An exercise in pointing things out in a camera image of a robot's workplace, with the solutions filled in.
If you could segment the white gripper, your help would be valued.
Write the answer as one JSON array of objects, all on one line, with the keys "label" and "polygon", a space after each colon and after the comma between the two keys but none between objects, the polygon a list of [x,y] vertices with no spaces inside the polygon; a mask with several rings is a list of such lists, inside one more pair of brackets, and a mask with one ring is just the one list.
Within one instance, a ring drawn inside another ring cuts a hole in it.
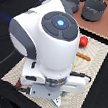
[{"label": "white gripper", "polygon": [[45,76],[40,70],[37,62],[26,60],[20,77],[21,92],[29,94],[31,97],[58,99],[60,92],[71,92],[76,94],[84,93],[86,84],[91,82],[91,78],[84,73],[71,71],[69,75],[61,77],[50,77],[53,72],[46,70]]}]

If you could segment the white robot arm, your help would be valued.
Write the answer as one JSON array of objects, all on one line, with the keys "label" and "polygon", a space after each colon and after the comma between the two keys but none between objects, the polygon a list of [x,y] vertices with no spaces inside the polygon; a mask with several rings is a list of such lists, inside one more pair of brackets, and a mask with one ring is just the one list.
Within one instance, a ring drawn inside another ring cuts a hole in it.
[{"label": "white robot arm", "polygon": [[9,24],[12,44],[25,58],[21,84],[34,97],[56,99],[60,93],[82,93],[90,78],[72,70],[80,33],[65,0],[41,4],[17,15]]}]

